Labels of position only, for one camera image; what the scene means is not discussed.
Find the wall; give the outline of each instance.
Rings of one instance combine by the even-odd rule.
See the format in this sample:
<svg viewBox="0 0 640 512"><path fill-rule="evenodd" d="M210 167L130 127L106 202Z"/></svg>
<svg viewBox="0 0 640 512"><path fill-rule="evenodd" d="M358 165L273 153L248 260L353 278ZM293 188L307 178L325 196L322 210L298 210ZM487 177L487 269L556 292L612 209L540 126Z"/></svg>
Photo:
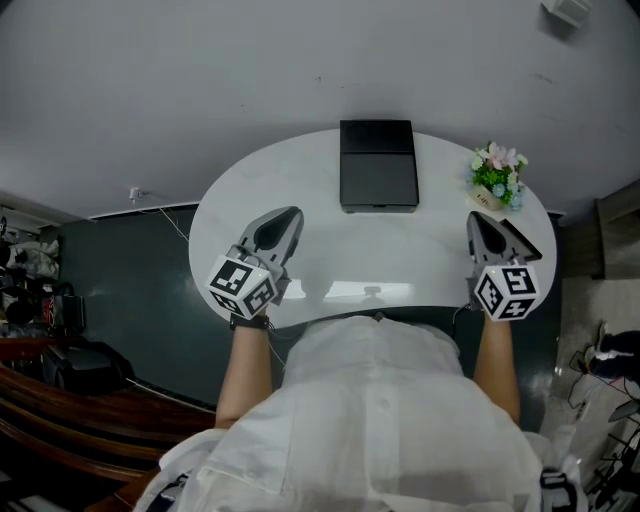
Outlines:
<svg viewBox="0 0 640 512"><path fill-rule="evenodd" d="M529 156L548 208L637 178L640 19L536 0L20 0L0 18L0 188L87 217L199 200L248 153L410 118Z"/></svg>

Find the black box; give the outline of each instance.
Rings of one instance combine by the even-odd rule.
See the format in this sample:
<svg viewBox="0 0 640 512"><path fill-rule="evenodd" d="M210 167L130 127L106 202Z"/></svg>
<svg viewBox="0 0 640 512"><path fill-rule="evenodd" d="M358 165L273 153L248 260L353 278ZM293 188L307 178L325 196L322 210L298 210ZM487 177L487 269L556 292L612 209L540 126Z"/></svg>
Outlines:
<svg viewBox="0 0 640 512"><path fill-rule="evenodd" d="M411 121L340 121L342 209L413 212L419 202Z"/></svg>

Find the electronic equipment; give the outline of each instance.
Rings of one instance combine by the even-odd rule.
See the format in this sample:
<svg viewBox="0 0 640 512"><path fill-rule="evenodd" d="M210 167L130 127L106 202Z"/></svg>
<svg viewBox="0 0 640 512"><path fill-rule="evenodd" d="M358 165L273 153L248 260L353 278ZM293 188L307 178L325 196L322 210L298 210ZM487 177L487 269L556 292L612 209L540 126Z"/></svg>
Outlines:
<svg viewBox="0 0 640 512"><path fill-rule="evenodd" d="M220 255L206 286L234 315L251 319L269 303L279 305L291 282L284 265L293 256L304 226L300 208L273 210L251 222L237 244Z"/></svg>
<svg viewBox="0 0 640 512"><path fill-rule="evenodd" d="M342 209L412 212L419 202L411 121L340 121Z"/></svg>
<svg viewBox="0 0 640 512"><path fill-rule="evenodd" d="M540 296L535 270L527 263L542 254L509 221L477 211L467 218L467 237L474 262L467 279L471 309L484 309L498 322L526 318Z"/></svg>

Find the person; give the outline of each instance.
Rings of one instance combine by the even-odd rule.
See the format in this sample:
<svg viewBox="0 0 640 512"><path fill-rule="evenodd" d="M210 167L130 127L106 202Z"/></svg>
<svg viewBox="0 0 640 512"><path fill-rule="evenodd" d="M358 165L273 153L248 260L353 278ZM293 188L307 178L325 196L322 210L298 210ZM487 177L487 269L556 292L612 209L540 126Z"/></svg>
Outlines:
<svg viewBox="0 0 640 512"><path fill-rule="evenodd" d="M589 373L602 379L627 380L640 385L640 331L611 334L607 322L601 322L595 345L585 353Z"/></svg>
<svg viewBox="0 0 640 512"><path fill-rule="evenodd" d="M245 322L215 428L162 458L136 511L541 510L543 463L559 461L517 426L509 323L485 316L471 380L430 326L319 322L274 392L268 319Z"/></svg>

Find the flower pot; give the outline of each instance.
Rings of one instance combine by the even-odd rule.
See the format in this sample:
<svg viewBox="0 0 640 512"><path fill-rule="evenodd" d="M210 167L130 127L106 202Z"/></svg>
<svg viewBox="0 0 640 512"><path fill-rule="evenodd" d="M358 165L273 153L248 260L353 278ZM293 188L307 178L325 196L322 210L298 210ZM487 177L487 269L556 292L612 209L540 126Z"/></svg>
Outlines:
<svg viewBox="0 0 640 512"><path fill-rule="evenodd" d="M504 208L504 203L494 196L486 187L475 185L469 190L473 200L488 210L496 211Z"/></svg>

